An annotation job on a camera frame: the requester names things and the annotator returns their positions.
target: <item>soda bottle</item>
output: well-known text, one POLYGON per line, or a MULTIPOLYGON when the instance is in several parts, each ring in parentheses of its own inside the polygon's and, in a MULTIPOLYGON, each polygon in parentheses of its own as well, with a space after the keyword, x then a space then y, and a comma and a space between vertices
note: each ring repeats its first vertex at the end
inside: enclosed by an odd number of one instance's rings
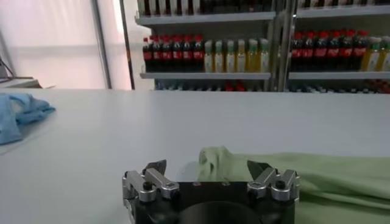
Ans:
POLYGON ((347 36, 342 39, 339 50, 338 70, 349 70, 350 57, 353 49, 353 35, 355 33, 352 30, 347 32, 347 36))
POLYGON ((163 70, 169 72, 173 67, 171 38, 165 36, 163 41, 163 70))
POLYGON ((351 56, 351 69, 358 71, 360 69, 361 61, 367 48, 367 32, 359 30, 358 35, 353 39, 353 50, 351 56))
POLYGON ((195 45, 194 45, 194 70, 198 72, 204 71, 204 47, 203 40, 201 35, 195 36, 195 45))
POLYGON ((300 69, 300 61, 302 59, 302 34, 300 32, 296 32, 294 34, 294 39, 292 41, 291 51, 291 70, 299 71, 300 69))
POLYGON ((313 43, 314 33, 308 32, 306 40, 303 42, 302 49, 302 70, 311 71, 313 69, 312 60, 313 60, 313 43))
POLYGON ((194 71, 193 55, 194 55, 194 44, 192 38, 189 35, 184 36, 183 44, 183 68, 184 71, 194 71))
POLYGON ((314 58, 313 58, 315 69, 318 71, 321 71, 325 68, 327 46, 328 46, 328 33, 322 31, 319 34, 319 39, 316 42, 316 46, 314 50, 314 58))
POLYGON ((142 52, 144 55, 144 61, 145 61, 145 67, 146 67, 146 72, 151 72, 152 68, 152 51, 149 48, 149 43, 147 42, 147 37, 144 38, 144 45, 142 47, 142 52))
POLYGON ((338 55, 339 55, 339 39, 340 39, 340 32, 334 31, 333 32, 333 38, 330 39, 328 44, 328 51, 327 51, 327 70, 334 71, 337 68, 337 61, 338 61, 338 55))
POLYGON ((178 72, 183 72, 184 71, 183 38, 181 36, 175 36, 172 51, 173 51, 173 70, 178 72))

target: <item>shelf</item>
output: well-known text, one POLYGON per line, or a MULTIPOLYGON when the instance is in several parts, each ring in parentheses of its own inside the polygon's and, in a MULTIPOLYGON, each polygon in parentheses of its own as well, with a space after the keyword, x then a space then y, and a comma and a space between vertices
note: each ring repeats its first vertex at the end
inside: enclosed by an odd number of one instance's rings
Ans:
POLYGON ((205 72, 151 72, 141 73, 142 79, 250 79, 267 80, 270 73, 205 73, 205 72))
POLYGON ((323 18, 338 16, 390 15, 390 5, 345 7, 335 9, 302 9, 297 18, 323 18))
POLYGON ((194 23, 223 23, 235 21, 260 21, 270 20, 275 17, 275 12, 252 12, 252 13, 228 13, 212 15, 192 16, 155 16, 136 18, 135 22, 141 26, 155 26, 165 24, 194 24, 194 23))
POLYGON ((390 72, 290 72, 289 79, 390 79, 390 72))

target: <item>juice bottle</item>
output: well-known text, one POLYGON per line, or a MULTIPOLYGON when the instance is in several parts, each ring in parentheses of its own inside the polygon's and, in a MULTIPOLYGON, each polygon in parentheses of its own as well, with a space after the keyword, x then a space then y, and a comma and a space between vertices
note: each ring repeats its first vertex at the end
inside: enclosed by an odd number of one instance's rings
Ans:
POLYGON ((261 44, 260 72, 269 72, 268 40, 262 38, 260 40, 260 44, 261 44))
POLYGON ((205 72, 213 72, 213 41, 209 40, 205 43, 204 67, 205 72))
POLYGON ((237 72, 245 72, 246 70, 246 53, 245 53, 245 41, 238 40, 237 49, 237 72))
POLYGON ((353 39, 353 51, 350 59, 352 70, 358 71, 360 69, 361 61, 367 47, 366 36, 366 31, 359 30, 358 35, 353 39))
POLYGON ((215 72, 224 72, 224 52, 222 40, 215 42, 214 69, 215 72))
POLYGON ((194 71, 194 65, 193 65, 193 52, 194 50, 194 44, 191 41, 191 36, 185 35, 184 36, 184 43, 183 43, 183 69, 184 71, 194 71))
POLYGON ((366 51, 361 64, 362 71, 374 71, 379 59, 379 47, 381 38, 371 37, 370 49, 366 51))
POLYGON ((236 52, 234 41, 227 41, 226 72, 236 72, 236 52))
POLYGON ((194 70, 202 72, 204 71, 204 47, 203 39, 201 35, 195 36, 194 44, 194 70))
POLYGON ((248 49, 248 69, 249 72, 257 72, 259 69, 259 59, 258 59, 258 50, 257 40, 249 39, 249 49, 248 49))
POLYGON ((390 71, 390 37, 382 37, 382 48, 376 71, 390 71))
POLYGON ((340 32, 334 31, 333 38, 330 39, 327 51, 327 68, 326 70, 334 71, 337 68, 339 47, 340 47, 340 32))

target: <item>white table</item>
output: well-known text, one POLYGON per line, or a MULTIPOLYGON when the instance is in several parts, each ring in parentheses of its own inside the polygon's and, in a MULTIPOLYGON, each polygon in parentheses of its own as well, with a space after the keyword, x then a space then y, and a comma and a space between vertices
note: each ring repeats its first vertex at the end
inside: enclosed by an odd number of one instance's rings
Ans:
POLYGON ((390 156, 389 95, 20 91, 57 112, 0 147, 2 224, 128 224, 124 171, 166 158, 194 180, 202 147, 390 156))

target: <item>bottle label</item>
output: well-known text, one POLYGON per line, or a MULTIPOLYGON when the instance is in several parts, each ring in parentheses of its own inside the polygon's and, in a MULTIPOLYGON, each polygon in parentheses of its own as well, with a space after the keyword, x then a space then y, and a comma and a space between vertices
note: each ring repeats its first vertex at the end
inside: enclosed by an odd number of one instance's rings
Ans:
POLYGON ((326 48, 317 48, 314 52, 314 56, 316 57, 324 57, 327 54, 326 48))
POLYGON ((204 53, 202 51, 195 51, 194 52, 194 58, 195 59, 203 59, 204 53))
POLYGON ((227 72, 234 72, 234 54, 228 54, 226 56, 226 71, 227 72))
POLYGON ((156 60, 162 59, 162 53, 161 52, 153 52, 153 58, 156 60))
POLYGON ((152 59, 152 53, 144 52, 144 60, 150 60, 150 59, 152 59))
POLYGON ((335 58, 339 55, 339 49, 328 49, 327 57, 328 58, 335 58))
POLYGON ((173 52, 173 58, 174 59, 182 59, 183 58, 183 52, 181 52, 181 51, 174 51, 173 52))
POLYGON ((222 55, 215 55, 215 72, 224 72, 224 59, 222 55))
POLYGON ((312 49, 304 49, 302 50, 302 57, 304 58, 311 58, 313 56, 313 50, 312 49))
POLYGON ((170 60, 172 59, 172 52, 163 52, 163 58, 165 60, 170 60))
POLYGON ((211 55, 205 56, 205 72, 213 72, 213 59, 211 55))
POLYGON ((390 71, 390 53, 387 53, 383 61, 382 71, 390 71))
POLYGON ((362 47, 362 48, 353 48, 353 56, 356 56, 356 57, 362 57, 364 55, 364 53, 366 53, 366 48, 365 47, 362 47))
POLYGON ((239 54, 237 56, 237 72, 245 72, 245 54, 239 54))
POLYGON ((261 72, 268 72, 269 54, 261 54, 261 72))
POLYGON ((341 48, 340 56, 342 57, 350 57, 352 54, 352 48, 341 48))
POLYGON ((370 60, 368 62, 368 66, 367 66, 367 71, 374 71, 375 70, 375 67, 376 67, 377 62, 378 62, 378 58, 379 58, 378 52, 374 52, 371 54, 370 60))
POLYGON ((293 49, 291 52, 291 56, 293 58, 299 58, 302 56, 302 50, 301 49, 293 49))
POLYGON ((192 51, 183 51, 183 58, 190 60, 193 59, 193 52, 192 51))

